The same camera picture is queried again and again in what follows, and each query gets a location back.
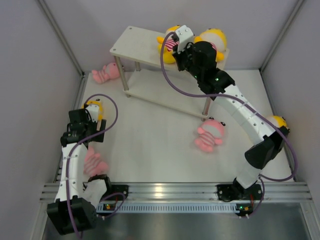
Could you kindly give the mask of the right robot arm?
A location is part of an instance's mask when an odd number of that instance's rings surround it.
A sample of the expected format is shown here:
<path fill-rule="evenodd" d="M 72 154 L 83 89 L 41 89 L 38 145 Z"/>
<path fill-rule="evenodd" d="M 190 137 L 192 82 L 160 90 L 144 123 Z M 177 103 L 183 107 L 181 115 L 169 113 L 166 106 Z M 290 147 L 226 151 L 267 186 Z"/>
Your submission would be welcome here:
<path fill-rule="evenodd" d="M 232 77 L 217 67 L 217 52 L 209 42 L 178 44 L 173 47 L 172 55 L 178 70 L 193 76 L 204 96 L 217 101 L 253 144 L 244 153 L 244 167 L 233 182 L 217 186 L 219 200 L 261 200 L 262 189 L 257 180 L 266 165 L 282 150 L 289 129 L 263 117 L 249 104 Z"/>

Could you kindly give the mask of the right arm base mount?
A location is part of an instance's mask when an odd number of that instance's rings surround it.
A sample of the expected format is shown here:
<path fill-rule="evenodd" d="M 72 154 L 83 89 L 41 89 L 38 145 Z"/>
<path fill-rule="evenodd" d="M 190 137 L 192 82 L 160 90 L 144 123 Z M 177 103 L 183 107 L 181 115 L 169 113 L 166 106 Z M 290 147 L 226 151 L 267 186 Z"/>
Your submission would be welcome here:
<path fill-rule="evenodd" d="M 218 184 L 216 188 L 217 197 L 223 202 L 261 200 L 263 193 L 262 187 L 259 184 L 254 184 L 247 189 L 244 189 L 242 186 L 235 186 L 234 184 Z"/>

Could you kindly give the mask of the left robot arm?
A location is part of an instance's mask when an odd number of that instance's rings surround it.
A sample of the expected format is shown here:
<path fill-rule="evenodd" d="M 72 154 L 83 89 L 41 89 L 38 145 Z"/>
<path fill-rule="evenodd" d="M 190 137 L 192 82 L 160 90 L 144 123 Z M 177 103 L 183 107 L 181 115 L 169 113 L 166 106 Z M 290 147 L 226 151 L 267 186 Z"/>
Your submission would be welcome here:
<path fill-rule="evenodd" d="M 98 105 L 84 105 L 68 113 L 69 123 L 60 138 L 62 172 L 58 192 L 47 206 L 47 215 L 60 235 L 93 229 L 100 199 L 107 200 L 113 187 L 104 174 L 105 165 L 90 148 L 101 143 L 107 121 Z"/>

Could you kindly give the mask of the yellow plush toy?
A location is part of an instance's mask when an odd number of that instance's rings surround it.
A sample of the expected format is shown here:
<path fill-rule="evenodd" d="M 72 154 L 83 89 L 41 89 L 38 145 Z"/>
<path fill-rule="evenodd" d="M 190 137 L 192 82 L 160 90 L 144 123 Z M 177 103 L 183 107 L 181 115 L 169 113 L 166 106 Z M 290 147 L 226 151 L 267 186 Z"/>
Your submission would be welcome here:
<path fill-rule="evenodd" d="M 99 106 L 98 122 L 101 121 L 102 118 L 103 118 L 103 113 L 104 113 L 102 101 L 101 101 L 99 98 L 96 99 L 96 100 L 89 100 L 89 101 L 86 103 L 86 106 L 82 105 L 81 107 L 82 107 L 82 108 L 85 108 L 85 107 L 87 107 L 88 105 L 91 105 L 91 104 L 94 104 L 94 105 L 98 105 L 98 106 Z"/>
<path fill-rule="evenodd" d="M 194 38 L 194 43 L 209 42 L 216 50 L 216 62 L 222 62 L 225 59 L 227 50 L 227 37 L 221 29 L 209 28 Z"/>
<path fill-rule="evenodd" d="M 277 128 L 286 127 L 286 129 L 290 131 L 290 128 L 288 127 L 286 120 L 282 116 L 271 115 L 268 116 L 266 119 L 270 121 L 273 125 L 275 125 Z"/>
<path fill-rule="evenodd" d="M 176 45 L 179 45 L 179 41 L 174 41 L 172 39 L 172 36 L 170 36 L 167 39 L 167 41 L 164 41 L 164 39 L 167 34 L 169 34 L 170 32 L 175 32 L 179 27 L 180 27 L 180 25 L 175 25 L 173 27 L 170 27 L 166 30 L 166 32 L 163 36 L 158 36 L 156 38 L 156 40 L 158 42 L 157 50 L 158 50 L 159 54 L 161 53 L 161 48 L 162 48 L 162 45 L 164 44 L 163 62 L 165 64 L 175 64 L 176 63 L 176 60 L 173 57 L 172 53 L 173 53 L 173 47 Z"/>

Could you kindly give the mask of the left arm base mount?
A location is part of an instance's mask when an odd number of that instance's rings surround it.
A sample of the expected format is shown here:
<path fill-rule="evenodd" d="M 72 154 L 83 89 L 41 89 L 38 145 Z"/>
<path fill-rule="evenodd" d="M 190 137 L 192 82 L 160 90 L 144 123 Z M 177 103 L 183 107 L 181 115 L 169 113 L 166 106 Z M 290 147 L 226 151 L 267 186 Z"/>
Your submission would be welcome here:
<path fill-rule="evenodd" d="M 102 195 L 101 201 L 119 201 L 128 197 L 129 186 L 127 184 L 113 184 Z"/>

